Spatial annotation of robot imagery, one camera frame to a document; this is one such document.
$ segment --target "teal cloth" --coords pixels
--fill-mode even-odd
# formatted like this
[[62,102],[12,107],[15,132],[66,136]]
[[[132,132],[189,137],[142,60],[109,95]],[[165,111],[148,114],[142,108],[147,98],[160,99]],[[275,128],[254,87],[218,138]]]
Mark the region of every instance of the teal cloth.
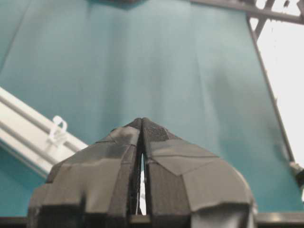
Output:
[[31,0],[24,12],[0,86],[88,144],[149,117],[235,166],[259,211],[303,209],[244,13],[186,0]]
[[0,147],[0,216],[25,216],[30,196],[45,179]]

